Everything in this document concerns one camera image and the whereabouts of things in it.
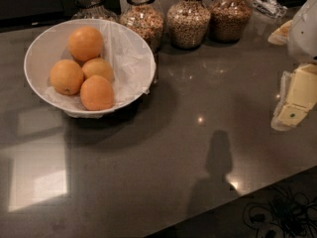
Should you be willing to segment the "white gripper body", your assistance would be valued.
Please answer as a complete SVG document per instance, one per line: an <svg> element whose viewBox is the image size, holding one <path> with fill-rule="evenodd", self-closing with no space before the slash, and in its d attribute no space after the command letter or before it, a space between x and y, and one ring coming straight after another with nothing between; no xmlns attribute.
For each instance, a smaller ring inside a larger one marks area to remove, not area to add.
<svg viewBox="0 0 317 238"><path fill-rule="evenodd" d="M287 48L299 62L317 62L317 0L307 0L294 15Z"/></svg>

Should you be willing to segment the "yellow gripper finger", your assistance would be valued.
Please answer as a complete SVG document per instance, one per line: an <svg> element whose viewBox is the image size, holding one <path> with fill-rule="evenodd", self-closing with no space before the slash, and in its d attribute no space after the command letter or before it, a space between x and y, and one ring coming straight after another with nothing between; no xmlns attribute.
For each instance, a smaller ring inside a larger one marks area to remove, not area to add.
<svg viewBox="0 0 317 238"><path fill-rule="evenodd" d="M271 33L268 37L268 41L271 44L283 46L287 44L288 41L288 33L291 27L292 21L289 20L278 27L273 33Z"/></svg>
<svg viewBox="0 0 317 238"><path fill-rule="evenodd" d="M271 127L277 131L296 128L316 104L317 65L302 63L294 72L285 71Z"/></svg>

